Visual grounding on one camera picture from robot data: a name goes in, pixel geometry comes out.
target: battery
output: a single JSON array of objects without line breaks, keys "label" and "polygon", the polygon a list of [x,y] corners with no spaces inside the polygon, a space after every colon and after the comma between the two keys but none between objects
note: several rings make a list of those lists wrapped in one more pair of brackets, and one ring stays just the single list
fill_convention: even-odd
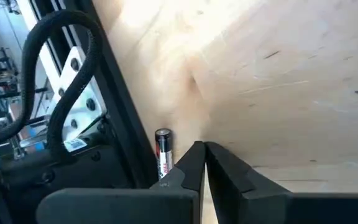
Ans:
[{"label": "battery", "polygon": [[163,178],[173,167],[172,131],[161,128],[155,131],[155,155],[157,156],[158,176]]}]

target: wood grain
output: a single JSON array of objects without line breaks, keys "label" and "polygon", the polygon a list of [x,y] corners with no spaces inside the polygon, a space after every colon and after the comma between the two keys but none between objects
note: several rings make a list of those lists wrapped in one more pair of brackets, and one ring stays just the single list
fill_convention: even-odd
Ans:
[{"label": "wood grain", "polygon": [[358,0],[94,5],[150,141],[173,129],[175,160],[210,140],[290,190],[358,192]]}]

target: black cable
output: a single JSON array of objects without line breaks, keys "label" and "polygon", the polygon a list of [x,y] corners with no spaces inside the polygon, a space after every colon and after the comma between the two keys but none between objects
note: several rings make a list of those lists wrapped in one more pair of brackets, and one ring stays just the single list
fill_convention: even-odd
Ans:
[{"label": "black cable", "polygon": [[75,160],[63,144],[62,130],[65,119],[71,107],[91,80],[102,56],[101,29],[84,12],[55,11],[42,18],[29,32],[22,54],[22,79],[20,82],[22,113],[12,124],[0,129],[1,142],[17,134],[29,120],[34,105],[35,67],[41,47],[50,34],[69,25],[81,25],[88,29],[89,47],[80,71],[57,103],[49,121],[47,147],[52,157],[62,163],[74,162]]}]

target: wooden table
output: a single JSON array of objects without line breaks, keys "label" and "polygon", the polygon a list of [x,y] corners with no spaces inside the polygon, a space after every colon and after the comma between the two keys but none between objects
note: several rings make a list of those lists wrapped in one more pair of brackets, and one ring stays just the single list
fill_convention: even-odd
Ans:
[{"label": "wooden table", "polygon": [[358,192],[358,0],[94,5],[150,142],[173,129],[176,161],[210,140],[292,191]]}]

